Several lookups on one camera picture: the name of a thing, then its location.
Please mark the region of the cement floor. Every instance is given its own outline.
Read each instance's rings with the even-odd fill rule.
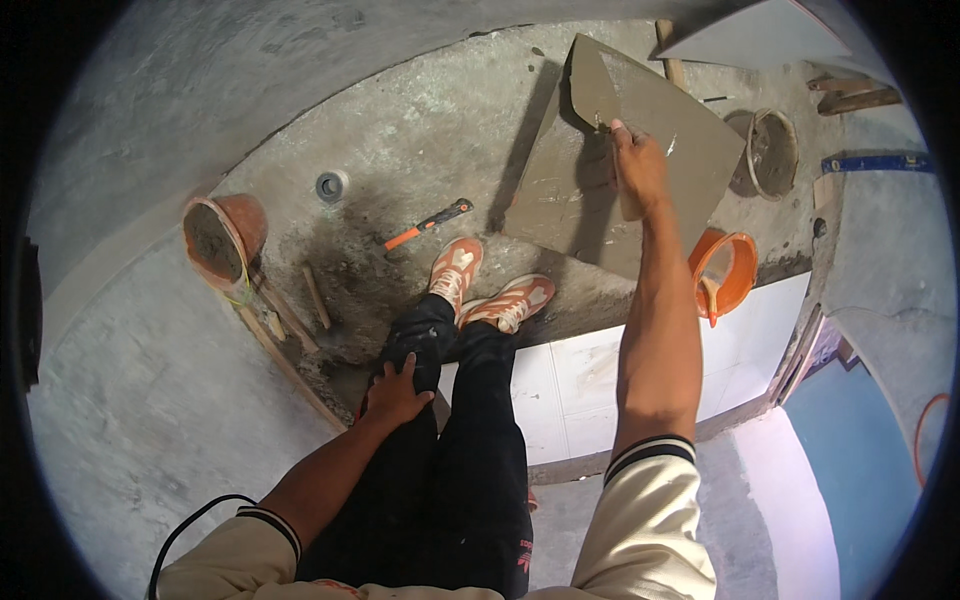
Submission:
[[[556,298],[526,327],[524,346],[623,323],[635,283],[576,259],[496,233],[516,189],[536,129],[578,32],[645,60],[656,48],[647,21],[538,25],[471,37],[366,79],[305,112],[254,150],[213,196],[252,193],[264,203],[270,235],[264,270],[315,331],[316,313],[300,273],[309,262],[340,334],[300,362],[322,396],[332,372],[362,369],[379,351],[389,323],[425,291],[440,247],[458,235],[484,240],[486,259],[470,294],[483,297],[537,270],[558,282]],[[534,51],[541,50],[543,56]],[[661,63],[646,64],[662,73]],[[778,203],[728,190],[710,224],[750,233],[760,282],[806,271],[812,254],[812,182],[819,160],[840,148],[839,120],[820,117],[805,82],[806,63],[750,72],[684,65],[695,97],[719,116],[776,108],[796,126],[801,161],[793,193]],[[342,169],[348,197],[322,203],[317,176]],[[457,198],[476,209],[391,252],[372,257],[397,235]]]

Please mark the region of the left hand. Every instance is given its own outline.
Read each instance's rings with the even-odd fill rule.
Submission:
[[[394,364],[386,362],[383,374],[373,378],[373,386],[367,390],[367,414],[364,419],[378,420],[392,429],[416,417],[427,402],[433,399],[433,392],[414,391],[414,368],[417,355],[407,354],[403,370],[398,372]]]

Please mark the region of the sneaker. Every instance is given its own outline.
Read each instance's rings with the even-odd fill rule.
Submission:
[[[546,276],[530,274],[508,283],[493,298],[468,302],[457,325],[481,319],[496,320],[496,328],[504,333],[516,333],[520,324],[537,314],[550,299],[556,288]]]
[[[430,273],[430,294],[450,302],[455,313],[461,313],[464,294],[483,262],[483,246],[472,237],[458,237],[440,251]]]

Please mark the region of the blue level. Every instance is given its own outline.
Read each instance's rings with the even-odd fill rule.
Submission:
[[[824,173],[844,173],[848,171],[917,171],[933,173],[933,163],[926,152],[913,155],[888,156],[851,156],[849,158],[827,158],[820,161]]]

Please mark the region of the orange hose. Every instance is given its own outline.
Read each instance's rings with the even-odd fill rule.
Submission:
[[[920,429],[924,426],[926,413],[930,412],[930,408],[941,400],[950,400],[950,396],[938,394],[930,399],[924,407],[924,411],[920,413],[920,420],[917,421],[917,431],[913,434],[913,470],[917,474],[917,481],[920,482],[921,488],[926,485],[926,477],[920,470]]]

